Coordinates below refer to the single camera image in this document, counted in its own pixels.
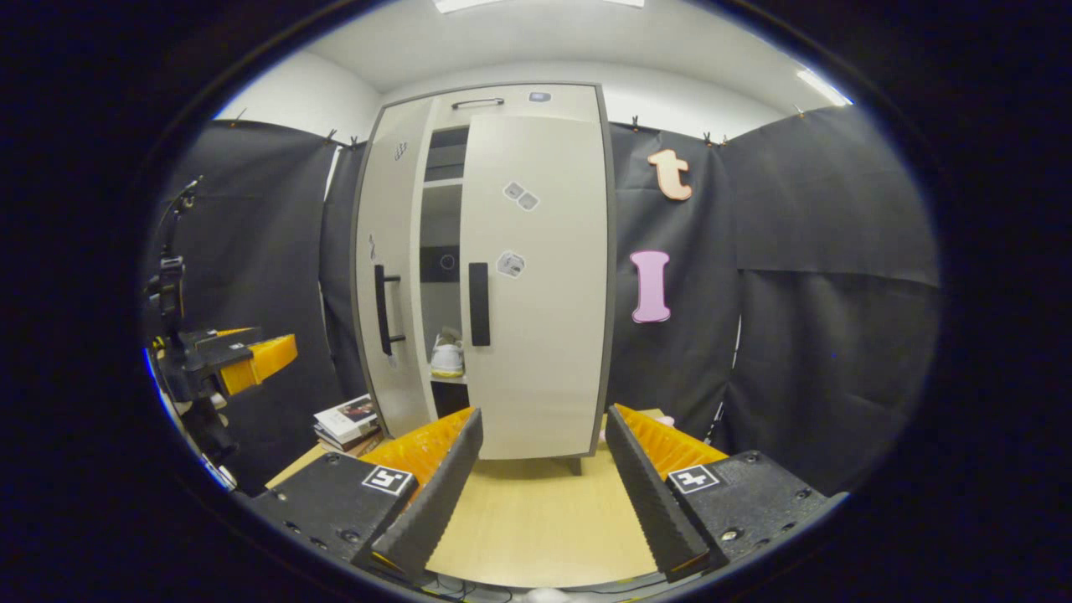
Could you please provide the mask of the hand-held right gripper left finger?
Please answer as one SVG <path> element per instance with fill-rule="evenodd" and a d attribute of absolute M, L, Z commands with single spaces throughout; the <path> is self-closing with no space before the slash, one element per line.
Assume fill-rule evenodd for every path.
<path fill-rule="evenodd" d="M 451 523 L 483 443 L 466 408 L 363 456 L 326 451 L 253 497 L 252 508 L 310 549 L 418 580 Z"/>

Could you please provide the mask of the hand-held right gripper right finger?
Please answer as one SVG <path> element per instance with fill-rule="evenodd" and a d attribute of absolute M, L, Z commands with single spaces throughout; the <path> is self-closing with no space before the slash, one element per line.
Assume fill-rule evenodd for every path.
<path fill-rule="evenodd" d="M 753 564 L 827 519 L 827 495 L 763 451 L 727 455 L 654 417 L 612 405 L 606 446 L 666 580 Z"/>

